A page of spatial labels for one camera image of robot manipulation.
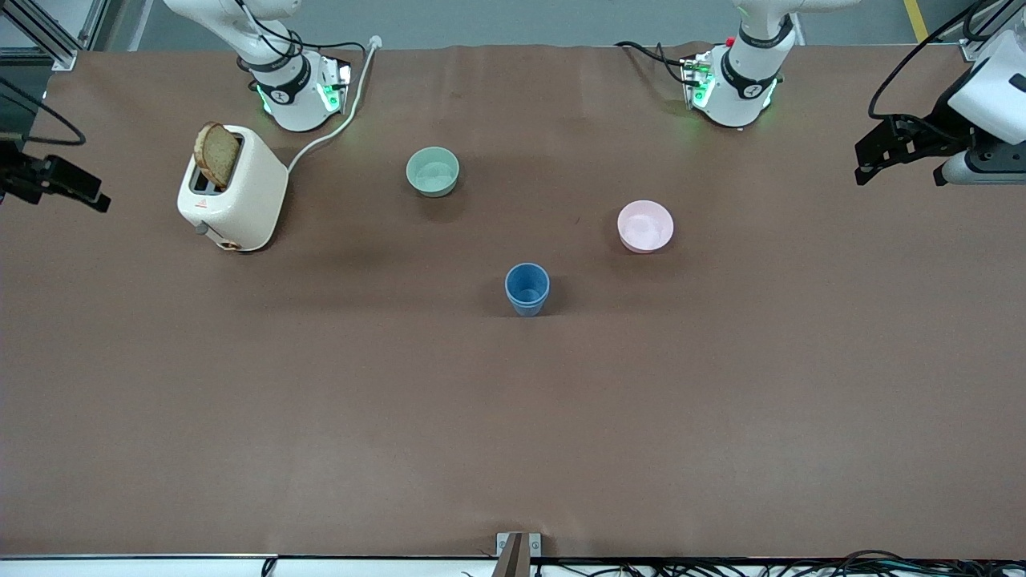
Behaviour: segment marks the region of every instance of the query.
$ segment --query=green bowl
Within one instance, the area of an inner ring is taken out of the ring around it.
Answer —
[[[447,149],[432,146],[417,151],[406,162],[406,180],[424,196],[445,196],[456,188],[460,161]]]

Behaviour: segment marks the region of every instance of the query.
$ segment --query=pink bowl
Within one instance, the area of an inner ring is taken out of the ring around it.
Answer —
[[[658,251],[673,236],[670,211],[652,200],[635,200],[620,211],[617,219],[620,240],[639,254]]]

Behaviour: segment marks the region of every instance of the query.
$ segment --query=metal bracket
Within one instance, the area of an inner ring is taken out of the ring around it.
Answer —
[[[501,544],[501,553],[491,577],[529,577],[530,557],[542,554],[542,534],[499,533],[496,543]]]
[[[510,535],[517,535],[517,533],[496,533],[496,554],[502,555],[503,548],[506,546],[506,542],[509,541]],[[527,537],[528,550],[530,551],[530,556],[542,556],[542,534],[541,533],[522,533]]]

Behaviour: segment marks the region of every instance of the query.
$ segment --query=floor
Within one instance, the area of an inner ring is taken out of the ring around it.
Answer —
[[[928,27],[963,8],[968,0],[922,2]],[[914,42],[905,4],[863,0],[854,8],[802,16],[810,44],[893,44]],[[311,42],[365,41],[378,34],[385,48],[440,48],[450,45],[609,45],[721,41],[738,30],[727,0],[393,0],[340,3],[307,0],[286,25]],[[200,26],[155,0],[141,50],[226,49]]]

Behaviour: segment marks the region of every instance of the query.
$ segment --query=white cable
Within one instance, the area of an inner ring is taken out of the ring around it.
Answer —
[[[353,117],[356,116],[356,107],[360,105],[360,97],[363,95],[363,81],[366,80],[367,72],[370,70],[370,61],[374,57],[374,52],[378,51],[378,48],[380,48],[381,45],[382,39],[380,36],[372,36],[370,38],[370,49],[367,51],[367,60],[363,63],[363,70],[360,71],[360,80],[356,85],[356,98],[353,99],[353,107],[349,109],[349,116],[346,117],[346,120],[343,121],[338,128],[332,130],[330,134],[325,134],[303,147],[303,150],[297,153],[295,158],[292,158],[292,161],[288,163],[288,172],[292,171],[292,168],[295,167],[295,163],[299,162],[300,158],[303,158],[303,155],[309,152],[310,149],[338,137],[343,130],[346,129],[346,126],[349,126],[349,123],[353,121]]]

